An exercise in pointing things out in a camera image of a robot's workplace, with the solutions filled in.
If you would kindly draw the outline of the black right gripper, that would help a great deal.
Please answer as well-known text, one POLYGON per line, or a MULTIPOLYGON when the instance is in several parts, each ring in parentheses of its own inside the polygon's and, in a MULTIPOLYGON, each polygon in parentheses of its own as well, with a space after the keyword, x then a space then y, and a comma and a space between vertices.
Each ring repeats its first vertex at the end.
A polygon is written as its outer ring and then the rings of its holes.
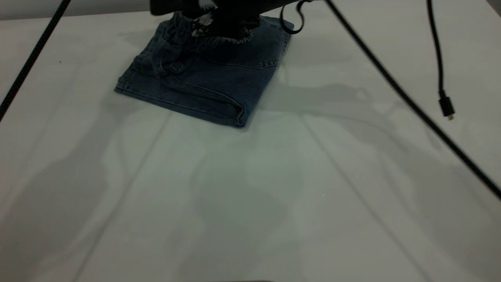
POLYGON ((210 11, 192 21, 193 37, 246 38, 261 25, 259 16, 283 7, 294 0, 151 0, 151 14, 161 16, 176 11, 195 12, 202 5, 214 5, 210 11), (244 20, 228 17, 250 17, 244 20))

